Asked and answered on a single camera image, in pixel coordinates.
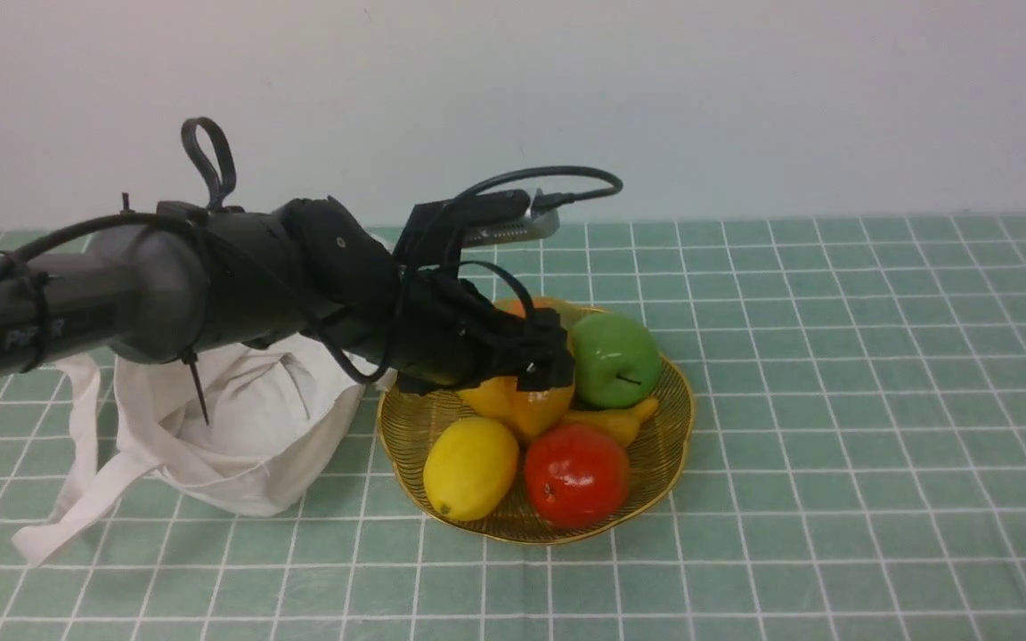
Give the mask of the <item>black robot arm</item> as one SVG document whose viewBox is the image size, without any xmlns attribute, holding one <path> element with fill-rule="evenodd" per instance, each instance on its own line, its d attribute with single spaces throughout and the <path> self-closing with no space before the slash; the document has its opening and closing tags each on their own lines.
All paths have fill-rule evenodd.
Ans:
<svg viewBox="0 0 1026 641">
<path fill-rule="evenodd" d="M 574 382 L 557 312 L 516 316 L 453 271 L 404 268 L 331 198 L 273 214 L 162 202 L 0 252 L 0 375 L 98 345 L 160 364 L 295 334 L 350 354 L 359 383 L 394 370 L 407 393 Z"/>
</svg>

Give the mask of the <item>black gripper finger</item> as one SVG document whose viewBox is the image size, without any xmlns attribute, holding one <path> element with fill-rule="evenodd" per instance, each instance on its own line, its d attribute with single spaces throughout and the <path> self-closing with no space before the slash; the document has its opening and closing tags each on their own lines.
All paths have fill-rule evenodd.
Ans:
<svg viewBox="0 0 1026 641">
<path fill-rule="evenodd" d="M 569 388 L 575 379 L 575 360 L 563 326 L 542 323 L 530 326 L 517 342 L 521 364 L 516 373 L 518 391 L 549 391 Z"/>
</svg>

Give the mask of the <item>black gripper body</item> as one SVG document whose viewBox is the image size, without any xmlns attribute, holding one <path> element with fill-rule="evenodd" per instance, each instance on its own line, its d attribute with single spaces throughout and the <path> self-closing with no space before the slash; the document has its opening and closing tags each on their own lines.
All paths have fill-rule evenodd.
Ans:
<svg viewBox="0 0 1026 641">
<path fill-rule="evenodd" d="M 530 304 L 505 312 L 467 280 L 445 271 L 417 273 L 410 288 L 382 301 L 348 304 L 326 317 L 326 337 L 343 352 L 392 370 L 406 393 L 476 388 L 515 377 L 517 342 L 530 326 L 558 324 L 558 312 Z"/>
</svg>

